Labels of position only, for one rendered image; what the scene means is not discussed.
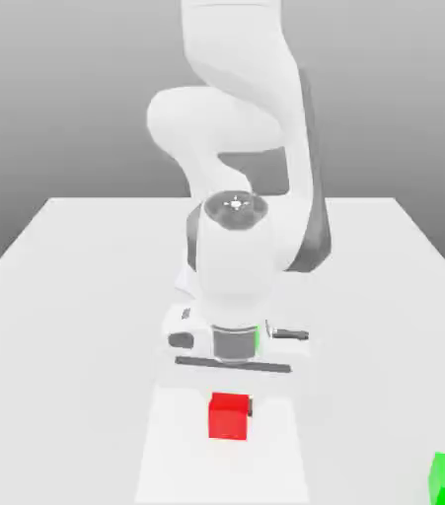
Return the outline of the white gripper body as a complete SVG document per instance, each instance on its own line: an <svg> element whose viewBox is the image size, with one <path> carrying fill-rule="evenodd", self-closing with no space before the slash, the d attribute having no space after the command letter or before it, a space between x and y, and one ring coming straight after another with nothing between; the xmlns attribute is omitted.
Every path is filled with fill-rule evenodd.
<svg viewBox="0 0 445 505"><path fill-rule="evenodd" d="M173 355L163 358L163 385L200 392L292 394L302 374L285 363L222 363L214 358Z"/></svg>

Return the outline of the small red cube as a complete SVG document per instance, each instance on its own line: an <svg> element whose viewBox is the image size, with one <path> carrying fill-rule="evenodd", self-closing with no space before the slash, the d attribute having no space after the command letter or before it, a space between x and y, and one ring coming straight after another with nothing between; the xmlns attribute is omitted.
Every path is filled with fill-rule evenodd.
<svg viewBox="0 0 445 505"><path fill-rule="evenodd" d="M208 436L244 441L248 436L248 395L213 393L208 405Z"/></svg>

